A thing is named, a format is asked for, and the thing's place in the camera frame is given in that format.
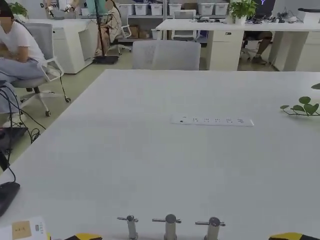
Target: yellow and black object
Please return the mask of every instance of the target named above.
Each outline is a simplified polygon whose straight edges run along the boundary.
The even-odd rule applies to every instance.
[[[102,240],[102,236],[90,233],[78,233],[67,238],[66,240]]]
[[[287,232],[269,237],[269,240],[320,240],[297,232]]]

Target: person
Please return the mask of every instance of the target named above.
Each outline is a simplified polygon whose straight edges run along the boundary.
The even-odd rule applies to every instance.
[[[252,62],[254,64],[265,65],[267,62],[262,59],[261,54],[267,49],[272,40],[273,34],[270,31],[245,31],[243,39],[254,39],[256,41],[262,40],[258,52],[253,57]]]
[[[14,15],[5,0],[0,0],[0,93],[6,92],[11,104],[12,122],[14,127],[20,127],[26,116],[19,111],[19,106],[14,93],[15,89],[10,84],[16,80],[29,80],[41,78],[45,75],[38,64],[45,60],[37,42],[20,22],[15,20]],[[7,98],[0,95],[0,113],[10,113]],[[10,118],[3,125],[4,128],[11,126]]]
[[[59,0],[57,3],[60,11],[75,12],[76,14],[80,14],[81,9],[79,6],[79,0]],[[52,0],[47,0],[46,8],[49,11],[49,14],[51,14],[52,10],[54,9]]]
[[[115,38],[121,35],[121,14],[113,0],[106,0],[105,8],[110,10],[105,23],[101,24],[102,43],[98,32],[98,44],[95,51],[95,56],[102,56],[102,44],[104,53],[107,54],[110,43],[113,43]]]

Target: power strip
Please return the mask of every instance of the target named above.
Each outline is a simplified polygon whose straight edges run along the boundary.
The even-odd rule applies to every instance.
[[[199,117],[186,114],[174,114],[171,117],[172,124],[182,125],[207,125],[207,126],[236,126],[253,127],[254,122],[244,117]]]

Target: white t-shirt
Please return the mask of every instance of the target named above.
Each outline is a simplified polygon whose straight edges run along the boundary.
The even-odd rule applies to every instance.
[[[18,22],[13,22],[11,31],[5,33],[0,26],[0,44],[4,44],[10,53],[18,54],[18,47],[28,47],[28,57],[38,62],[45,60],[44,54],[30,32]]]

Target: sticker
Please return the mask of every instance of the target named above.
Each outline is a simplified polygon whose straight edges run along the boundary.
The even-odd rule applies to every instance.
[[[31,236],[29,221],[17,221],[12,223],[12,240],[24,239]]]

